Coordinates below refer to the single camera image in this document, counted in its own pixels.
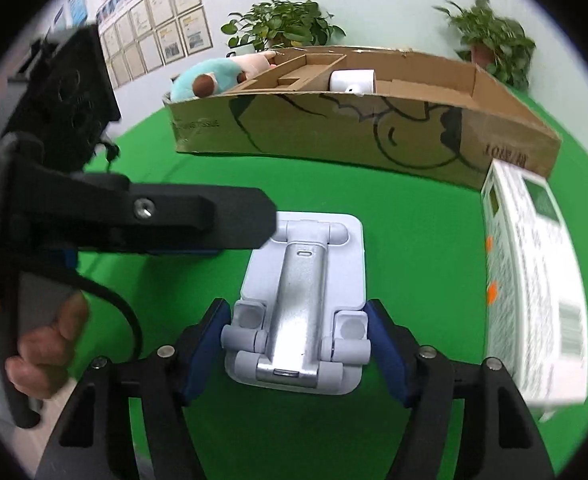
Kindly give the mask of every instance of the toilet paper roll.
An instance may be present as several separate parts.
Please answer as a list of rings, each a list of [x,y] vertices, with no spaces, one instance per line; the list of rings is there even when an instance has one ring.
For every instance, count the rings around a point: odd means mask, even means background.
[[[330,92],[376,93],[376,73],[373,70],[335,70],[330,77]]]
[[[366,365],[371,349],[369,339],[334,339],[331,360],[346,365]]]
[[[337,392],[343,383],[343,363],[318,363],[316,389],[329,394]]]
[[[238,352],[234,361],[234,374],[245,380],[256,380],[256,367],[260,354],[253,352]]]
[[[265,351],[265,345],[267,343],[267,332],[264,330],[242,328],[240,326],[225,325],[220,334],[220,343],[225,350],[245,350],[247,352],[258,352],[262,354]]]

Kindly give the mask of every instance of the green leaves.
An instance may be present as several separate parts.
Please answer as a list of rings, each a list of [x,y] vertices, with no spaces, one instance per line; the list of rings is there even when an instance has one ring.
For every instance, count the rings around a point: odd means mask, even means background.
[[[333,31],[333,34],[340,34],[343,38],[347,36],[345,31],[342,30],[338,25],[331,25],[331,30]]]
[[[238,27],[236,27],[236,25],[232,22],[226,23],[225,25],[223,25],[220,28],[220,31],[223,34],[228,34],[229,36],[231,36],[232,34],[236,34],[238,32]]]
[[[312,0],[269,0],[254,4],[245,14],[232,12],[229,16],[233,19],[223,25],[221,31],[230,36],[237,34],[235,46],[251,43],[256,50],[264,50],[267,42],[272,48],[324,45],[333,35],[345,36],[342,28],[330,25],[333,14],[324,13]]]
[[[471,61],[472,60],[472,51],[471,50],[456,50],[456,54],[458,57],[463,61]]]
[[[525,35],[520,23],[512,18],[496,16],[489,0],[474,0],[469,9],[463,9],[450,0],[446,2],[458,9],[459,14],[453,14],[447,7],[433,8],[446,14],[445,19],[459,30],[461,43],[470,47],[483,44],[493,52],[494,62],[488,64],[485,70],[505,84],[526,90],[529,85],[527,73],[536,43]],[[468,49],[457,50],[456,54],[463,60],[470,60]]]
[[[445,12],[445,14],[448,15],[448,16],[451,16],[452,15],[452,13],[446,7],[441,7],[441,6],[434,5],[434,6],[431,6],[431,8],[432,9],[439,10],[440,12]]]

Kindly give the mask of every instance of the plant pot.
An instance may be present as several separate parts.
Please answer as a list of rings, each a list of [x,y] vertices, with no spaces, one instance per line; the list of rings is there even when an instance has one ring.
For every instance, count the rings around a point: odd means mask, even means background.
[[[476,63],[481,68],[486,68],[488,64],[493,63],[496,55],[493,50],[484,43],[472,45],[472,63]]]
[[[225,57],[242,56],[243,54],[253,54],[254,52],[256,52],[256,50],[254,49],[253,44],[248,43],[246,45],[230,48]]]

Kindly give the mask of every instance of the black cable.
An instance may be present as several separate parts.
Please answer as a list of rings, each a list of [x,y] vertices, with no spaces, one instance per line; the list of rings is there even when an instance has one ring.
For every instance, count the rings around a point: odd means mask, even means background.
[[[139,359],[141,350],[143,348],[143,332],[138,323],[138,318],[130,304],[123,299],[122,296],[100,285],[89,278],[85,278],[78,274],[74,269],[67,267],[60,267],[49,264],[42,260],[35,260],[27,256],[12,254],[11,260],[16,264],[19,270],[30,272],[42,278],[52,280],[53,282],[62,283],[63,285],[72,286],[83,292],[87,292],[101,300],[107,301],[115,306],[123,317],[127,320],[130,329],[132,330],[133,349],[130,361]]]

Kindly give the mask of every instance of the stuffed toy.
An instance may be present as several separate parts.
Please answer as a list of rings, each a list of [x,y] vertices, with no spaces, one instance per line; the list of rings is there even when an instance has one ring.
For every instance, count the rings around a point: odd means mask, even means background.
[[[170,99],[177,102],[220,94],[276,66],[269,62],[275,56],[273,50],[266,50],[202,61],[176,78],[171,87]]]

